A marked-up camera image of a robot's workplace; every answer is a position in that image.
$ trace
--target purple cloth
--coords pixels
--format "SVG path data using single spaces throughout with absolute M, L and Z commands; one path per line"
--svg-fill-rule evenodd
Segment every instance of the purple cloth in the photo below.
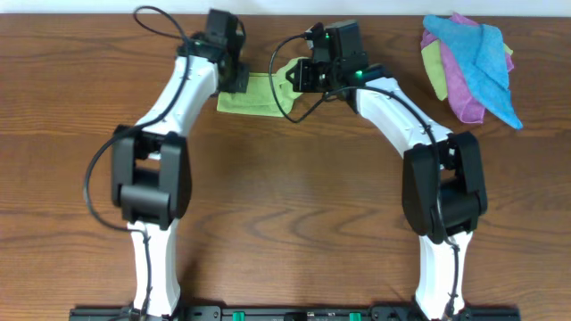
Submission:
M 454 13 L 450 20 L 469 26 L 478 26 L 478 23 L 472 21 L 459 13 Z M 424 49 L 427 45 L 432 44 L 436 40 L 436 36 L 425 30 L 422 34 L 420 48 Z M 448 103 L 456 114 L 456 117 L 464 123 L 482 123 L 484 122 L 485 107 L 478 102 L 468 89 L 466 79 L 452 54 L 450 48 L 440 42 L 440 55 L 443 61 L 444 73 L 446 74 L 446 86 L 448 88 Z M 514 69 L 513 61 L 509 53 L 506 53 L 506 63 L 508 71 Z

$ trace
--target green cloth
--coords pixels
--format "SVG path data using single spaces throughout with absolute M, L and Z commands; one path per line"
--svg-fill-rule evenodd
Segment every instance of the green cloth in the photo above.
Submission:
M 302 94 L 295 93 L 294 86 L 286 79 L 286 72 L 295 66 L 298 59 L 300 58 L 292 59 L 272 75 L 277 99 L 285 113 L 292 110 L 294 100 Z M 268 73 L 251 72 L 245 93 L 220 93 L 216 110 L 245 115 L 284 117 L 271 93 Z
M 503 49 L 509 55 L 514 53 L 508 45 L 503 44 Z M 436 39 L 432 44 L 427 45 L 420 51 L 422 54 L 422 62 L 425 64 L 426 74 L 436 97 L 443 101 L 448 97 L 448 87 L 446 86 L 446 73 L 444 72 L 443 60 L 440 55 L 440 40 Z

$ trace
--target stack of cloths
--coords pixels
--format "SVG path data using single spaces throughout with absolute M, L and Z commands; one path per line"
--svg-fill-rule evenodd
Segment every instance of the stack of cloths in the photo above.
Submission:
M 513 51 L 501 31 L 458 13 L 449 19 L 428 15 L 423 23 L 422 58 L 436 96 L 448 98 L 462 122 L 482 123 L 487 109 L 521 129 L 509 91 Z

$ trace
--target wood grain surface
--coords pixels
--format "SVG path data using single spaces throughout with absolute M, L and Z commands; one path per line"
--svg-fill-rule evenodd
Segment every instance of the wood grain surface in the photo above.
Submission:
M 158 29 L 169 23 L 145 16 Z M 179 15 L 188 33 L 204 16 Z M 264 72 L 277 43 L 316 21 L 244 16 L 243 61 Z M 476 18 L 515 51 L 513 103 L 524 129 L 487 114 L 462 125 L 424 72 L 422 17 L 359 17 L 372 62 L 455 132 L 480 142 L 489 210 L 468 249 L 470 304 L 517 305 L 525 320 L 571 315 L 571 20 Z M 178 43 L 129 15 L 0 16 L 0 319 L 66 319 L 76 305 L 125 305 L 136 280 L 130 238 L 88 216 L 86 165 L 119 123 L 154 104 Z M 302 41 L 276 65 L 307 56 Z M 298 116 L 317 99 L 304 95 Z M 189 139 L 194 194 L 178 230 L 185 300 L 228 305 L 358 305 L 409 300 L 418 238 L 401 208 L 401 159 L 343 103 L 301 125 L 203 107 Z M 106 218 L 110 162 L 93 196 Z

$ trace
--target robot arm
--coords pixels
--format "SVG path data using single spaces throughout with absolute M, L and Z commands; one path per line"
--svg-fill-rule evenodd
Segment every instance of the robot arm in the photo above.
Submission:
M 180 286 L 176 275 L 176 232 L 192 191 L 186 137 L 206 100 L 217 91 L 245 92 L 248 69 L 238 61 L 244 36 L 236 32 L 236 16 L 211 10 L 204 33 L 178 49 L 175 69 L 153 108 L 137 122 L 156 119 L 170 104 L 181 81 L 183 91 L 164 118 L 112 149 L 112 199 L 121 207 L 132 232 L 137 269 L 137 295 L 131 314 L 172 316 Z M 186 58 L 189 71 L 186 71 Z M 125 130 L 119 126 L 117 131 Z M 136 160 L 161 162 L 159 170 L 141 169 Z M 148 276 L 151 276 L 149 293 Z
M 394 78 L 378 78 L 369 81 L 367 86 L 384 89 L 398 95 L 410 107 L 415 109 L 433 131 L 436 142 L 447 142 L 451 131 L 432 119 L 428 118 L 417 105 L 415 105 L 399 88 Z M 404 156 L 404 153 L 415 146 L 430 145 L 425 130 L 418 120 L 404 108 L 399 102 L 386 95 L 381 95 L 368 90 L 357 90 L 356 106 L 359 114 L 369 119 L 388 138 L 397 152 Z M 416 217 L 415 212 L 408 212 L 410 216 Z M 459 246 L 458 282 L 455 299 L 454 314 L 459 313 L 465 304 L 462 298 L 461 285 L 464 269 L 464 258 L 468 243 L 472 238 L 472 232 L 461 231 L 451 236 L 452 240 Z M 450 299 L 450 291 L 454 282 L 454 253 L 453 249 L 446 243 L 434 243 L 427 235 L 420 235 L 420 280 L 415 300 L 428 319 L 437 319 L 443 315 L 446 304 Z
M 294 90 L 335 91 L 362 117 L 369 119 L 388 138 L 403 158 L 402 207 L 420 239 L 420 283 L 415 300 L 428 319 L 443 316 L 450 300 L 454 275 L 458 273 L 454 314 L 464 308 L 461 279 L 464 258 L 477 219 L 487 208 L 484 176 L 476 139 L 469 133 L 454 135 L 434 122 L 399 88 L 396 80 L 380 65 L 368 65 L 356 21 L 323 27 L 318 23 L 305 33 L 312 50 L 310 59 L 299 60 L 288 71 Z M 340 91 L 345 86 L 355 89 Z M 392 93 L 405 102 L 431 131 L 439 157 L 426 128 L 394 97 L 366 88 Z M 454 178 L 439 182 L 440 169 L 455 170 Z M 435 216 L 439 186 L 442 196 L 442 224 Z M 452 247 L 443 243 L 450 237 L 459 246 L 455 264 Z

